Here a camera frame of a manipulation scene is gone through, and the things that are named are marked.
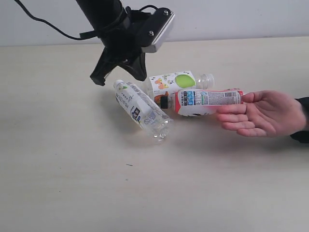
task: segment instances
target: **white wall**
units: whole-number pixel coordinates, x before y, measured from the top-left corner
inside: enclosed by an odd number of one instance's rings
[[[92,29],[75,0],[22,2],[35,16],[71,35]],[[309,0],[123,0],[123,4],[172,9],[177,22],[170,41],[309,35]],[[73,43],[77,42],[28,18],[13,0],[0,1],[0,46]]]

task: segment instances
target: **black mount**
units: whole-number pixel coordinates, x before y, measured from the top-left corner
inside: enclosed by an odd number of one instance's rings
[[[82,33],[81,37],[97,36],[105,46],[90,75],[94,83],[105,85],[106,77],[117,66],[144,81],[147,72],[142,48],[153,43],[154,34],[159,33],[167,21],[166,12],[171,11],[160,8],[151,14],[130,7],[124,9],[120,0],[76,1],[94,28],[94,31]]]

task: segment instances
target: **black cable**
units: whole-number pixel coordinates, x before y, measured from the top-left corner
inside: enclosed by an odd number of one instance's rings
[[[147,5],[147,6],[144,6],[144,7],[140,8],[140,9],[139,9],[139,11],[143,11],[143,10],[145,10],[145,9],[147,9],[147,8],[153,8],[153,9],[155,9],[155,10],[157,10],[157,9],[158,9],[156,6],[153,6],[153,5]]]
[[[77,37],[73,37],[73,36],[70,36],[70,35],[64,33],[63,31],[61,31],[60,29],[58,29],[57,27],[55,27],[55,26],[54,26],[53,24],[51,24],[50,22],[48,22],[48,21],[46,21],[46,20],[44,20],[44,19],[37,18],[37,17],[33,16],[33,15],[28,11],[28,9],[24,6],[24,4],[21,3],[20,0],[14,0],[14,1],[23,9],[23,11],[24,11],[31,19],[49,25],[50,27],[52,27],[53,29],[55,29],[55,30],[58,31],[60,34],[64,35],[65,37],[68,37],[69,39],[72,39],[72,40],[87,40],[87,39],[89,39],[89,38],[77,38]]]

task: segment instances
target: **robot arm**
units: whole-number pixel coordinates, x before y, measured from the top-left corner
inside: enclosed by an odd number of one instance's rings
[[[106,77],[117,66],[144,81],[147,77],[145,53],[154,53],[160,48],[171,31],[175,14],[168,8],[158,9],[152,5],[139,10],[124,8],[120,0],[76,1],[94,29],[81,33],[80,38],[69,36],[46,20],[32,16],[19,0],[15,0],[32,19],[48,24],[71,39],[101,39],[104,50],[90,75],[95,84],[105,85]],[[143,12],[149,7],[155,8],[153,14]]]

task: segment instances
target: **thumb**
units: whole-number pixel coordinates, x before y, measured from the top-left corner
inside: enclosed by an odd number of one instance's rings
[[[265,91],[251,92],[242,97],[242,100],[246,103],[259,102],[263,99]]]

